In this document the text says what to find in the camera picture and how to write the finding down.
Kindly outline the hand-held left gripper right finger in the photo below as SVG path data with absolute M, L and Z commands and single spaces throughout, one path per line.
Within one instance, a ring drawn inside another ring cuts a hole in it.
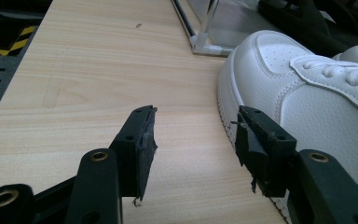
M 264 112 L 240 106 L 235 150 L 252 188 L 287 196 L 292 224 L 358 224 L 358 184 L 331 155 L 296 151 L 296 139 Z

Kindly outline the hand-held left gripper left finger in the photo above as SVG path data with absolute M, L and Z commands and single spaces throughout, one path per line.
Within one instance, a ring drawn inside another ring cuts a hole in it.
M 134 109 L 108 148 L 82 157 L 64 224 L 122 224 L 122 199 L 143 199 L 157 150 L 156 112 Z

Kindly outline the grey metal shoe rack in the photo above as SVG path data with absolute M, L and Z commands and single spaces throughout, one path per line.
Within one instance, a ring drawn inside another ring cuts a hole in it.
M 258 11 L 259 0 L 171 0 L 194 54 L 227 57 L 243 39 L 278 28 Z

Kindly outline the yellow black striped stand base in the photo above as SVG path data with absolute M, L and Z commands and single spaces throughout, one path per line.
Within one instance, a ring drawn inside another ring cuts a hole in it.
M 15 33 L 1 35 L 0 55 L 13 56 L 20 53 L 31 38 L 31 34 L 36 30 L 35 26 L 20 28 Z

